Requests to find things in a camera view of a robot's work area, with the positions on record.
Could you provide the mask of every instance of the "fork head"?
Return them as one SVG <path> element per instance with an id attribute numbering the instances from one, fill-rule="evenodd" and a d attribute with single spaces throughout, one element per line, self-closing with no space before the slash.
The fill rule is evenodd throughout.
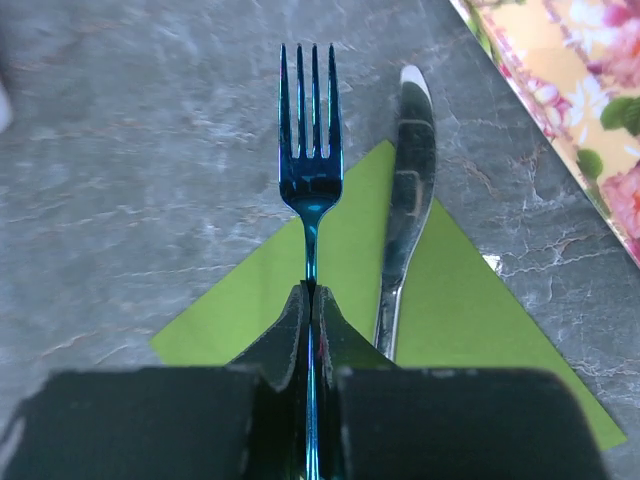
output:
<path id="1" fill-rule="evenodd" d="M 320 114 L 320 81 L 318 79 L 318 47 L 313 46 L 311 57 L 311 105 L 313 148 L 307 151 L 307 112 L 304 90 L 302 46 L 297 50 L 298 77 L 298 148 L 294 156 L 291 145 L 291 111 L 289 105 L 289 79 L 287 52 L 280 51 L 280 196 L 300 215 L 303 223 L 320 222 L 342 194 L 343 156 L 338 78 L 335 52 L 329 47 L 329 148 L 322 151 L 322 118 Z"/>

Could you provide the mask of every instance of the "gray marble surface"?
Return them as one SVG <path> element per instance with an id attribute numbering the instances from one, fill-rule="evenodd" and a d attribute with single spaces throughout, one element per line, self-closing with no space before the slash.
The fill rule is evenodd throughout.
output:
<path id="1" fill-rule="evenodd" d="M 290 218 L 278 46 L 337 48 L 348 167 L 425 73 L 438 196 L 629 435 L 640 271 L 445 0 L 0 0 L 0 429 L 62 367 L 158 363 L 149 338 Z"/>

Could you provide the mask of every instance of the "knife handle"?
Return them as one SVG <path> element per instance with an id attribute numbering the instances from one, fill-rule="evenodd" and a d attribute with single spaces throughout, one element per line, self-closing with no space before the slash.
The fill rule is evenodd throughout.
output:
<path id="1" fill-rule="evenodd" d="M 387 284 L 383 280 L 380 287 L 380 303 L 378 305 L 378 318 L 373 337 L 373 346 L 391 361 L 396 356 L 398 316 L 403 284 L 404 282 Z"/>

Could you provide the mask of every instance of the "table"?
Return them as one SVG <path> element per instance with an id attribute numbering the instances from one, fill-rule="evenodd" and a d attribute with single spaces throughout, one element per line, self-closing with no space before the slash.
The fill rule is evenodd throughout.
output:
<path id="1" fill-rule="evenodd" d="M 448 2 L 0 0 L 0 34 L 0 429 L 52 370 L 158 363 L 149 338 L 291 217 L 278 47 L 333 41 L 346 166 L 394 137 L 418 65 L 438 197 L 630 436 L 614 478 L 637 478 L 640 272 Z"/>

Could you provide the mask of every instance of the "fork tine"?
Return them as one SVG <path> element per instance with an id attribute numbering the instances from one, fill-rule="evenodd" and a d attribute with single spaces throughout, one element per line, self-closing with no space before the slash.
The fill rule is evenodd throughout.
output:
<path id="1" fill-rule="evenodd" d="M 329 157 L 341 155 L 342 133 L 340 128 L 340 102 L 338 98 L 338 74 L 333 44 L 329 46 Z"/>
<path id="2" fill-rule="evenodd" d="M 280 172 L 282 173 L 291 158 L 291 109 L 289 107 L 289 75 L 287 74 L 287 49 L 282 44 L 280 48 L 280 108 L 279 120 L 279 147 L 280 147 Z"/>
<path id="3" fill-rule="evenodd" d="M 322 115 L 320 113 L 320 79 L 318 78 L 318 46 L 311 51 L 311 103 L 313 123 L 313 156 L 322 157 Z"/>
<path id="4" fill-rule="evenodd" d="M 307 156 L 307 107 L 304 95 L 302 45 L 298 44 L 298 157 Z"/>

